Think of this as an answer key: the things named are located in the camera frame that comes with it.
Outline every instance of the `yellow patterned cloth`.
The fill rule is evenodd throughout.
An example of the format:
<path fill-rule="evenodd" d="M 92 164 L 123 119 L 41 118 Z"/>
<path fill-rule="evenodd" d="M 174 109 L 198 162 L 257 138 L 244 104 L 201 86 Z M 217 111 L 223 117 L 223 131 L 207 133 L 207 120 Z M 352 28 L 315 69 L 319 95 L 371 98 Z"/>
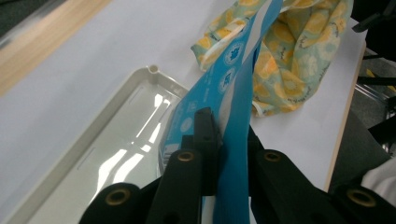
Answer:
<path fill-rule="evenodd" d="M 265 0 L 240 0 L 208 27 L 192 50 L 206 70 Z M 353 0 L 286 0 L 264 35 L 253 73 L 257 116 L 290 112 L 318 89 L 353 7 Z"/>

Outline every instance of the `white tray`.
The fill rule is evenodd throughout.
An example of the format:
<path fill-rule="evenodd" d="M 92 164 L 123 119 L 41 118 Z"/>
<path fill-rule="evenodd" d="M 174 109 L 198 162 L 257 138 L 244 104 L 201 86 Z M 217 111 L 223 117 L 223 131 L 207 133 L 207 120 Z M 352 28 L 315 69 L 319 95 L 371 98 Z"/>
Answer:
<path fill-rule="evenodd" d="M 187 90 L 152 65 L 135 71 L 9 223 L 78 223 L 96 193 L 158 176 L 158 145 Z"/>

